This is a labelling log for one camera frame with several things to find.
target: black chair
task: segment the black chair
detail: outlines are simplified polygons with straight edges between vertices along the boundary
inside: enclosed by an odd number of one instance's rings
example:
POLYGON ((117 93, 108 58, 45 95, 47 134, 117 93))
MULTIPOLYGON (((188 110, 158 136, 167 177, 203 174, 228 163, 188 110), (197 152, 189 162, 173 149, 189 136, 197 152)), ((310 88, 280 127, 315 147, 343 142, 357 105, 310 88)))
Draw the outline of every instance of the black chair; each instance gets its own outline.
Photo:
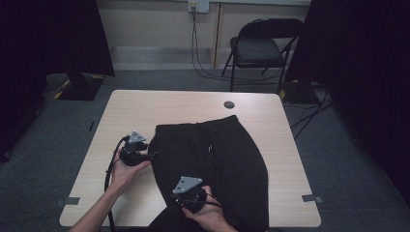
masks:
POLYGON ((230 40, 231 53, 223 68, 232 67, 230 91, 235 82, 235 68, 281 68, 279 85, 282 82, 287 58, 292 43, 296 41, 303 27, 303 22, 295 18, 268 18, 257 19, 245 25, 239 35, 230 40), (291 39, 289 43, 279 50, 274 39, 291 39))

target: black garment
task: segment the black garment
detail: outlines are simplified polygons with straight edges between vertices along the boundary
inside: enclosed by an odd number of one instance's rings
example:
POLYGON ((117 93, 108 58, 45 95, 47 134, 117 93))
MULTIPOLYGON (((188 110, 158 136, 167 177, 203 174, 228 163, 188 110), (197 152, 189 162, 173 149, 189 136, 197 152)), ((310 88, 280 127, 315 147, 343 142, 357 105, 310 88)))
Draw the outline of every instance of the black garment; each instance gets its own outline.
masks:
POLYGON ((170 195, 181 176, 201 178, 239 231, 269 227, 268 172, 252 138, 233 115, 198 124, 158 125, 149 153, 167 208, 148 231, 203 231, 185 217, 170 195))

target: black controller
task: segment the black controller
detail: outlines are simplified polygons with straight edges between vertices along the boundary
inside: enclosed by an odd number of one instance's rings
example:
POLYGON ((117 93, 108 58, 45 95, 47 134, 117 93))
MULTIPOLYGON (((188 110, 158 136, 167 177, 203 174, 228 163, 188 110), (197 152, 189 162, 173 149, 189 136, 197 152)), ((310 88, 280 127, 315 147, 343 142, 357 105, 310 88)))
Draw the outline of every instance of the black controller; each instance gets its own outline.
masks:
POLYGON ((206 203, 207 194, 200 183, 202 179, 183 176, 172 191, 172 197, 176 198, 177 204, 189 209, 193 214, 200 211, 206 203))
POLYGON ((143 141, 145 141, 145 138, 134 130, 130 135, 130 138, 126 140, 124 147, 121 149, 120 159, 125 165, 136 166, 145 160, 154 160, 158 152, 148 155, 142 155, 139 153, 148 148, 148 144, 145 144, 143 141))

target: dark curtain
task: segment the dark curtain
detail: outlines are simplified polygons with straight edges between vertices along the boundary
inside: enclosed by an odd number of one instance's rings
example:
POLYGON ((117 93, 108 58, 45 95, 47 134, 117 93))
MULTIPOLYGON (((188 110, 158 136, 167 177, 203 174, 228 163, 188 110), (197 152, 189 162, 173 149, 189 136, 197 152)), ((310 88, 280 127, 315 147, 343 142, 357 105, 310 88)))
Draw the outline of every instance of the dark curtain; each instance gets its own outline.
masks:
POLYGON ((0 155, 34 114, 50 73, 114 76, 95 0, 2 1, 0 43, 0 155))
POLYGON ((286 81, 331 86, 340 112, 410 205, 410 10, 404 0, 312 0, 286 81))

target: wall outlet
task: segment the wall outlet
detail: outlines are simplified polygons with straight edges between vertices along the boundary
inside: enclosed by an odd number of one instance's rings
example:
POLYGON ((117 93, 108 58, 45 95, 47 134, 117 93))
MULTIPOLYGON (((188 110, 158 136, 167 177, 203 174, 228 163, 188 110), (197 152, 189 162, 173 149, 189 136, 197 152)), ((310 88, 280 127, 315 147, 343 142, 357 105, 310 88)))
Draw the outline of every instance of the wall outlet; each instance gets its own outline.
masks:
POLYGON ((209 2, 206 2, 206 1, 199 2, 198 9, 200 13, 208 13, 209 12, 209 2))
POLYGON ((188 1, 188 12, 208 13, 209 1, 188 1))
POLYGON ((199 12, 198 1, 188 1, 188 12, 199 12))

